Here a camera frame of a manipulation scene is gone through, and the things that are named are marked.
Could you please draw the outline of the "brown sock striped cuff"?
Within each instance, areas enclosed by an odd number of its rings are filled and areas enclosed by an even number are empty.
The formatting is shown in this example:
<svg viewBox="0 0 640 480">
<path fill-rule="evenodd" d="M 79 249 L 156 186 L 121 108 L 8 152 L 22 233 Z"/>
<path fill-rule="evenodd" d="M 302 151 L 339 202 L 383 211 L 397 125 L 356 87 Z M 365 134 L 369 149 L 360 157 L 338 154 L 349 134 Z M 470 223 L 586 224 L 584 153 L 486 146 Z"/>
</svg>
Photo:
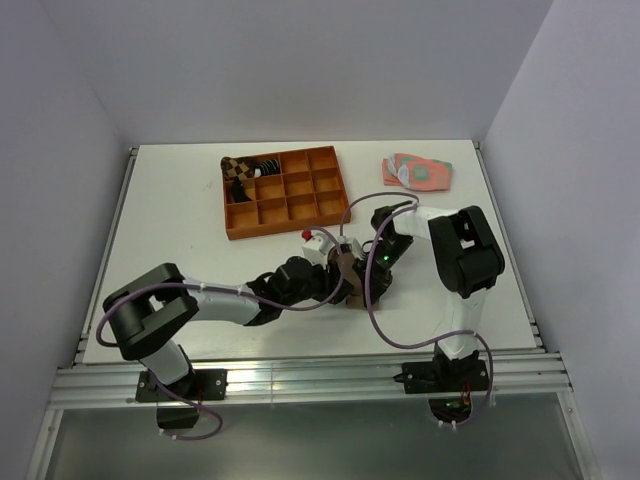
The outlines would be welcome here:
<svg viewBox="0 0 640 480">
<path fill-rule="evenodd" d="M 340 292 L 334 297 L 344 302 L 348 309 L 366 310 L 363 275 L 356 270 L 361 258 L 353 252 L 339 255 L 336 251 L 329 254 L 328 266 L 336 270 L 338 276 L 343 276 Z"/>
</svg>

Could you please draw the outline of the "black white striped sock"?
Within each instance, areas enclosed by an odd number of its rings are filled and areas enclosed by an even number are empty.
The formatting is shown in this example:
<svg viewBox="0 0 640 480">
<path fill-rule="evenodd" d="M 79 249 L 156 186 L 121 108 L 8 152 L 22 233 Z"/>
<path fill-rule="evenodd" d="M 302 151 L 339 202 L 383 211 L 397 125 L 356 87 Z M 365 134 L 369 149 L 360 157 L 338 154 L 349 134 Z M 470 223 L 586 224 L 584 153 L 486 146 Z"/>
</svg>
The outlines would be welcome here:
<svg viewBox="0 0 640 480">
<path fill-rule="evenodd" d="M 280 162 L 276 158 L 269 158 L 263 161 L 260 161 L 256 168 L 254 169 L 254 177 L 264 177 L 271 175 L 278 175 L 281 173 Z"/>
</svg>

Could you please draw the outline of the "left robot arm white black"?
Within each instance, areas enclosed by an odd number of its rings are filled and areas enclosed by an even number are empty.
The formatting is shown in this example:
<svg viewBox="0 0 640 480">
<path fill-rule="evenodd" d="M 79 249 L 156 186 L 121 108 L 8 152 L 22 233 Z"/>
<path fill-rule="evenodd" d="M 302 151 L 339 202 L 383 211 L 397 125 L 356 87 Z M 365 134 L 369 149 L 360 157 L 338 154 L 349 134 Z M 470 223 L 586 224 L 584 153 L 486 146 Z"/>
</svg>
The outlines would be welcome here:
<svg viewBox="0 0 640 480">
<path fill-rule="evenodd" d="M 176 264 L 164 263 L 107 297 L 96 337 L 101 345 L 117 348 L 123 359 L 144 365 L 170 398 L 183 399 L 193 391 L 195 375 L 173 337 L 188 322 L 262 326 L 284 310 L 302 311 L 304 301 L 336 304 L 352 292 L 336 262 L 322 266 L 300 256 L 238 286 L 189 281 Z M 102 337 L 106 325 L 113 342 Z"/>
</svg>

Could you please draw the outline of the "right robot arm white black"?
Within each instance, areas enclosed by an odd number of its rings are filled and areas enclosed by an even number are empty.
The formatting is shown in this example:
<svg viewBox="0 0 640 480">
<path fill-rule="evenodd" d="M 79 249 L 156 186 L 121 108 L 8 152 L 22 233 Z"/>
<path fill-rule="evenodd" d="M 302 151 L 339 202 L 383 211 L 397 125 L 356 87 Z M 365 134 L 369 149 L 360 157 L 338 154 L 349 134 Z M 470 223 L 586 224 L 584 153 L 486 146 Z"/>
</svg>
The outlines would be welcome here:
<svg viewBox="0 0 640 480">
<path fill-rule="evenodd" d="M 489 290 L 505 270 L 505 259 L 482 209 L 472 205 L 442 210 L 409 201 L 380 207 L 371 225 L 375 236 L 361 268 L 364 306 L 381 333 L 373 306 L 391 281 L 391 268 L 416 237 L 431 242 L 438 277 L 449 292 L 445 334 L 433 339 L 433 378 L 452 390 L 483 362 L 477 331 Z"/>
</svg>

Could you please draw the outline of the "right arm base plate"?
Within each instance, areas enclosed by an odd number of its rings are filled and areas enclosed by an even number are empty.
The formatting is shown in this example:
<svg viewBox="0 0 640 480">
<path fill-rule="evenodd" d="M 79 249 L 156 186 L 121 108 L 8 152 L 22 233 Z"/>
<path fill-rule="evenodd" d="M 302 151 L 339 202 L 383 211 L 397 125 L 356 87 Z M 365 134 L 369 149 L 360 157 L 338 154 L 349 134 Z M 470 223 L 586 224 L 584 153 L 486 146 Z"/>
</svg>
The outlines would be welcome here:
<svg viewBox="0 0 640 480">
<path fill-rule="evenodd" d="M 490 375 L 486 363 L 474 356 L 449 360 L 437 355 L 424 362 L 406 362 L 393 380 L 406 394 L 463 393 L 486 391 Z"/>
</svg>

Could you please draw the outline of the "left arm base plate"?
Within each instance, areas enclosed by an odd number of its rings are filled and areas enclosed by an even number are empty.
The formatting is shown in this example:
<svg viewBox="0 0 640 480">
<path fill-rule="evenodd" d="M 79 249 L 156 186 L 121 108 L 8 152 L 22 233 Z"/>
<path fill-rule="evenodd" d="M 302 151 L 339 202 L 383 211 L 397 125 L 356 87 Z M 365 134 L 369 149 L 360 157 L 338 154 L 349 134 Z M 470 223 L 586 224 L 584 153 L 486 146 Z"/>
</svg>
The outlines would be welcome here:
<svg viewBox="0 0 640 480">
<path fill-rule="evenodd" d="M 222 401 L 227 387 L 227 371 L 225 369 L 196 369 L 186 377 L 166 385 L 175 395 L 190 401 Z M 148 370 L 143 371 L 138 379 L 135 401 L 138 403 L 169 402 L 174 398 L 167 395 L 157 386 L 155 376 Z"/>
</svg>

